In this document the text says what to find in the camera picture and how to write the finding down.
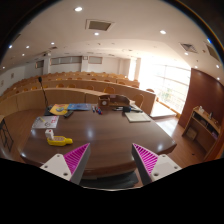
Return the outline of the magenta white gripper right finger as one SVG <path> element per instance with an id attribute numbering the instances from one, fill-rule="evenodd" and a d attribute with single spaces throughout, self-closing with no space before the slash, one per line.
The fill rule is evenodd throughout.
<path id="1" fill-rule="evenodd" d="M 181 167 L 166 154 L 157 155 L 136 143 L 132 144 L 132 156 L 144 185 L 181 170 Z"/>

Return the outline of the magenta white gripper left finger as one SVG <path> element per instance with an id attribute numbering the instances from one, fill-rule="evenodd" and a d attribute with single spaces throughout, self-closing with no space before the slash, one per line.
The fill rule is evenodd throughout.
<path id="1" fill-rule="evenodd" d="M 87 143 L 65 155 L 55 154 L 41 166 L 41 169 L 78 185 L 83 176 L 90 153 L 90 144 Z"/>

